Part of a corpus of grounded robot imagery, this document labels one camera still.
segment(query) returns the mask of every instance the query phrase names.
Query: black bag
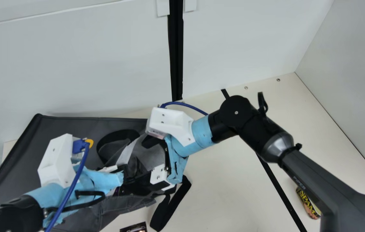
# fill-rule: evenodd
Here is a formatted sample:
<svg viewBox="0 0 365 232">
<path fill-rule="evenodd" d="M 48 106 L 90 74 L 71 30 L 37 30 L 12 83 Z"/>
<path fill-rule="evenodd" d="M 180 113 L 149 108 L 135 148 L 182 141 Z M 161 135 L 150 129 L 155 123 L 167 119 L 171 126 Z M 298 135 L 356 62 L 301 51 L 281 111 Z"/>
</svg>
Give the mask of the black bag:
<svg viewBox="0 0 365 232">
<path fill-rule="evenodd" d="M 128 135 L 122 140 L 103 141 L 106 135 L 116 131 L 135 131 L 138 135 L 144 134 L 146 119 L 118 119 L 118 118 L 69 118 L 50 117 L 37 114 L 34 116 L 28 127 L 22 133 L 4 162 L 0 167 L 0 204 L 10 201 L 22 194 L 41 186 L 37 168 L 42 160 L 49 141 L 63 134 L 69 133 L 78 138 L 90 138 L 94 141 L 101 141 L 100 146 L 93 146 L 88 154 L 85 166 L 91 170 L 98 170 L 104 165 L 116 162 L 115 154 L 129 144 Z M 143 164 L 149 166 L 149 155 L 138 152 L 138 155 L 131 157 L 132 162 L 127 169 L 134 170 L 135 174 L 144 176 L 149 170 Z M 147 191 L 143 194 L 135 189 L 119 188 L 112 196 L 104 201 L 88 208 L 79 210 L 73 215 L 64 219 L 64 223 L 55 226 L 55 232 L 99 232 L 112 220 L 122 213 L 127 213 L 142 207 L 155 204 L 155 197 L 165 194 L 166 198 L 159 204 L 155 211 L 150 226 L 160 231 L 174 213 L 179 202 L 182 200 L 190 182 L 184 177 L 183 185 L 169 201 L 170 194 L 176 188 L 166 192 Z"/>
</svg>

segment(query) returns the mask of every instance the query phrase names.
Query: white table surface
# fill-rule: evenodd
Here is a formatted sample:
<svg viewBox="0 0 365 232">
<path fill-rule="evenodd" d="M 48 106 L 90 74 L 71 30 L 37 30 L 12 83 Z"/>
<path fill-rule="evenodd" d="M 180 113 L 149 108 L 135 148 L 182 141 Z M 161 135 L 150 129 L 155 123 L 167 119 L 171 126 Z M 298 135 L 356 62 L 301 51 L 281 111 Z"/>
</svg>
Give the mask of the white table surface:
<svg viewBox="0 0 365 232">
<path fill-rule="evenodd" d="M 247 97 L 256 107 L 257 93 L 263 91 L 269 106 L 267 115 L 293 135 L 295 142 L 303 144 L 301 151 L 365 194 L 364 158 L 295 73 L 227 88 L 227 91 L 231 96 Z M 224 97 L 221 91 L 215 91 L 184 101 L 212 113 L 219 109 Z M 183 110 L 194 119 L 201 117 L 184 107 L 169 108 Z M 114 116 L 147 118 L 150 110 Z M 270 167 L 307 231 L 319 231 L 320 220 L 307 215 L 295 193 L 294 182 L 276 164 Z M 163 232 L 298 231 L 256 154 L 238 137 L 190 156 L 185 175 L 192 187 Z M 143 221 L 149 224 L 156 205 L 120 215 L 102 232 L 119 232 L 120 228 Z"/>
</svg>

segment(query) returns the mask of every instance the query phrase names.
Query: black cable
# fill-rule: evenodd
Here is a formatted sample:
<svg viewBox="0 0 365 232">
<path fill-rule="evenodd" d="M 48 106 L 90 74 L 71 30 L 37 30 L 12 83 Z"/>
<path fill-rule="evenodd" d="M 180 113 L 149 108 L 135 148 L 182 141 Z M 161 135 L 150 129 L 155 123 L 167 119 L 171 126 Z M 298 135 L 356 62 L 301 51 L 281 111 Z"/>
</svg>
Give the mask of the black cable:
<svg viewBox="0 0 365 232">
<path fill-rule="evenodd" d="M 82 208 L 86 208 L 86 207 L 91 207 L 93 205 L 96 205 L 98 203 L 100 203 L 101 201 L 103 201 L 106 196 L 105 193 L 102 191 L 75 191 L 75 195 L 78 198 L 79 196 L 101 196 L 93 201 L 87 202 L 87 203 L 82 203 L 82 204 L 77 204 L 77 205 L 73 205 L 73 206 L 69 206 L 69 207 L 64 207 L 63 209 L 63 213 L 68 212 L 68 211 L 72 211 L 72 210 L 78 210 L 78 209 L 82 209 Z M 46 209 L 49 213 L 58 210 L 58 207 L 49 207 Z"/>
</svg>

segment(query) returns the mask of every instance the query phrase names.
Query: white wall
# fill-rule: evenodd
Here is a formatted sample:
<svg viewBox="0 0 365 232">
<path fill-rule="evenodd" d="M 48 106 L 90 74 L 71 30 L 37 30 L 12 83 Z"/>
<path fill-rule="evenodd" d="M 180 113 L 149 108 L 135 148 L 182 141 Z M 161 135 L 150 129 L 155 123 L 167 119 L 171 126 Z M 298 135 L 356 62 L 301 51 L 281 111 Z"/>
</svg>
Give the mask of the white wall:
<svg viewBox="0 0 365 232">
<path fill-rule="evenodd" d="M 294 72 L 333 0 L 198 0 L 184 14 L 187 98 Z"/>
<path fill-rule="evenodd" d="M 334 2 L 296 72 L 365 157 L 365 1 Z"/>
<path fill-rule="evenodd" d="M 115 1 L 120 0 L 0 0 L 0 22 Z"/>
<path fill-rule="evenodd" d="M 35 113 L 111 116 L 171 100 L 167 18 L 155 0 L 0 24 L 2 144 Z"/>
</svg>

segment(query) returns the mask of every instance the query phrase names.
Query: screw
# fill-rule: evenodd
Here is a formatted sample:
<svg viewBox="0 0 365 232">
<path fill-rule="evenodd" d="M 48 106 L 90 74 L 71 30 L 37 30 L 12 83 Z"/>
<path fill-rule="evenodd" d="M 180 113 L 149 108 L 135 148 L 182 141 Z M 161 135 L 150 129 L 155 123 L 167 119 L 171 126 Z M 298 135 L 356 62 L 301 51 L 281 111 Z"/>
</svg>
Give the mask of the screw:
<svg viewBox="0 0 365 232">
<path fill-rule="evenodd" d="M 43 209 L 43 217 L 47 218 L 48 217 L 48 210 Z"/>
</svg>

